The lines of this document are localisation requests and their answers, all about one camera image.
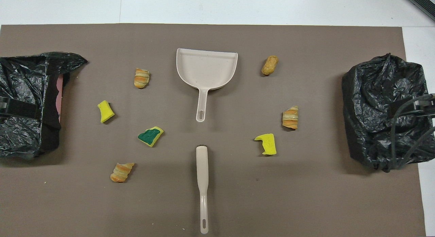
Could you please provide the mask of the beige plastic dustpan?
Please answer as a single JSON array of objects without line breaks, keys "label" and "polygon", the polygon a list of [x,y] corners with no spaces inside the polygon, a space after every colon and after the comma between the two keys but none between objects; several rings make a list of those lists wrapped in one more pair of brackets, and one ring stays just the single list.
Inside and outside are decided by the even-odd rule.
[{"label": "beige plastic dustpan", "polygon": [[176,68],[179,77],[199,91],[196,121],[206,118],[208,92],[222,88],[233,78],[238,53],[178,48]]}]

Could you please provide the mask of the beige hand brush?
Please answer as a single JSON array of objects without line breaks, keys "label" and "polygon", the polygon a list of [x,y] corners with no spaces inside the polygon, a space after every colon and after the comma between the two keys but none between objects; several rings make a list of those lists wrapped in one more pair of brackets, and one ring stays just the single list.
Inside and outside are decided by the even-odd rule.
[{"label": "beige hand brush", "polygon": [[197,184],[200,193],[200,229],[202,234],[209,231],[208,223],[208,186],[209,166],[208,148],[205,145],[196,147]]}]

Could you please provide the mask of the green and yellow sponge piece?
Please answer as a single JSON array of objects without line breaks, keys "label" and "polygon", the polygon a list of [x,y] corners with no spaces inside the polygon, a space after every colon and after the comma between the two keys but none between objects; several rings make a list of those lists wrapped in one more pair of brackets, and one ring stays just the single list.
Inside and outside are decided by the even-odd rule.
[{"label": "green and yellow sponge piece", "polygon": [[164,130],[158,126],[154,126],[150,129],[140,133],[137,138],[149,147],[154,147],[158,139],[163,135]]}]

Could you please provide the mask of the toy peanut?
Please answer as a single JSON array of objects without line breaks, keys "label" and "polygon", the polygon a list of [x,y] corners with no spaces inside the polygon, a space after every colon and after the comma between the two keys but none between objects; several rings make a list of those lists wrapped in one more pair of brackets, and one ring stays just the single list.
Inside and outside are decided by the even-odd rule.
[{"label": "toy peanut", "polygon": [[262,67],[261,73],[265,76],[269,76],[275,71],[278,62],[279,62],[279,58],[276,55],[268,56],[265,61],[265,64]]}]

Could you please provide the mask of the toy croissant piece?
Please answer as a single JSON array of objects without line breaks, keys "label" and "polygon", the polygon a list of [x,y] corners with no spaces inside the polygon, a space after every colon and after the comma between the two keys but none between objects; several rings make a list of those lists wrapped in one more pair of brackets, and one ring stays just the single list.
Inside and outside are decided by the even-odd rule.
[{"label": "toy croissant piece", "polygon": [[298,129],[298,106],[293,106],[282,113],[282,126],[292,130]]},{"label": "toy croissant piece", "polygon": [[150,72],[148,70],[136,68],[134,85],[136,88],[143,89],[148,85],[150,80]]},{"label": "toy croissant piece", "polygon": [[135,163],[117,163],[110,179],[115,183],[124,183],[134,166]]}]

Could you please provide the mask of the black trash bag liner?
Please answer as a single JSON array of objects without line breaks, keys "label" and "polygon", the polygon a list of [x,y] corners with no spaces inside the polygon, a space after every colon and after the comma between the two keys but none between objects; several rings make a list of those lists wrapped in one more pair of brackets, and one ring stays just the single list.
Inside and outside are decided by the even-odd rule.
[{"label": "black trash bag liner", "polygon": [[59,146],[56,81],[88,61],[79,54],[46,52],[0,57],[0,158],[34,158]]},{"label": "black trash bag liner", "polygon": [[375,57],[344,74],[342,95],[351,158],[384,172],[435,159],[435,94],[420,64]]}]

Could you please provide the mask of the pink plastic bin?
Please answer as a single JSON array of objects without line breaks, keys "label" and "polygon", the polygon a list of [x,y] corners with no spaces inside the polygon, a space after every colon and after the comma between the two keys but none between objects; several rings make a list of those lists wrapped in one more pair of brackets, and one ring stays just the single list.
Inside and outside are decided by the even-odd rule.
[{"label": "pink plastic bin", "polygon": [[58,113],[59,122],[60,122],[60,114],[61,114],[61,102],[63,96],[63,83],[64,83],[64,75],[60,74],[56,81],[56,88],[58,90],[58,94],[56,96],[56,110]]}]

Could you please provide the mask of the brown paper table mat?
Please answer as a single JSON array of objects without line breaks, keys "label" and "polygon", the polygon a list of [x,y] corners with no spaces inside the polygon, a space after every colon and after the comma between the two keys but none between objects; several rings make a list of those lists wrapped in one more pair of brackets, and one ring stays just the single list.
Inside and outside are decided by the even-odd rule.
[{"label": "brown paper table mat", "polygon": [[[208,92],[178,75],[178,48],[236,52],[233,78]],[[0,56],[62,51],[88,64],[70,78],[61,143],[33,160],[0,158],[0,237],[200,237],[195,149],[208,147],[215,237],[424,236],[418,165],[389,173],[349,156],[342,76],[392,53],[398,27],[3,25]],[[268,56],[279,62],[261,73]],[[150,72],[145,88],[135,69]],[[106,100],[115,116],[100,123]],[[298,129],[282,113],[298,106]],[[158,126],[149,147],[137,136]],[[272,133],[276,155],[262,155]],[[124,183],[117,163],[135,163]]]}]

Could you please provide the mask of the grey ribbed device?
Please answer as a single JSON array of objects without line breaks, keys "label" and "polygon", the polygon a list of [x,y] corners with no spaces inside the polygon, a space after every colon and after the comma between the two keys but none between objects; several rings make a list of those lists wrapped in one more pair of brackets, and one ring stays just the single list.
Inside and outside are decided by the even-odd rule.
[{"label": "grey ribbed device", "polygon": [[435,0],[408,0],[435,22]]}]

